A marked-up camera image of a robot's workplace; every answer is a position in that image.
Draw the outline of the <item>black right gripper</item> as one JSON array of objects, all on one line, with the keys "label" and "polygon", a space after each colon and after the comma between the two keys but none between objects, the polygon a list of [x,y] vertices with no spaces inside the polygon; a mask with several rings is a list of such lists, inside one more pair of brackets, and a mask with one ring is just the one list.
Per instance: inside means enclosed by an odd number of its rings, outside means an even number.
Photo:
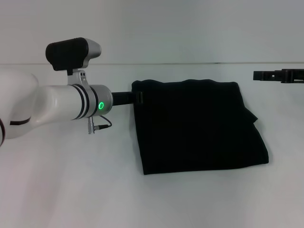
[{"label": "black right gripper", "polygon": [[293,84],[304,83],[303,69],[281,69],[276,71],[254,71],[254,81],[280,81],[281,83]]}]

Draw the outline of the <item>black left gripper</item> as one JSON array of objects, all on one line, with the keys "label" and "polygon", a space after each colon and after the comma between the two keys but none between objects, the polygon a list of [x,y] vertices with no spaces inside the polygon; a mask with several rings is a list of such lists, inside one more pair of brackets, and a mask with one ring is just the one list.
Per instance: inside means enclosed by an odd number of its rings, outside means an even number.
[{"label": "black left gripper", "polygon": [[142,91],[133,92],[113,92],[113,106],[129,105],[129,104],[143,104],[143,93]]}]

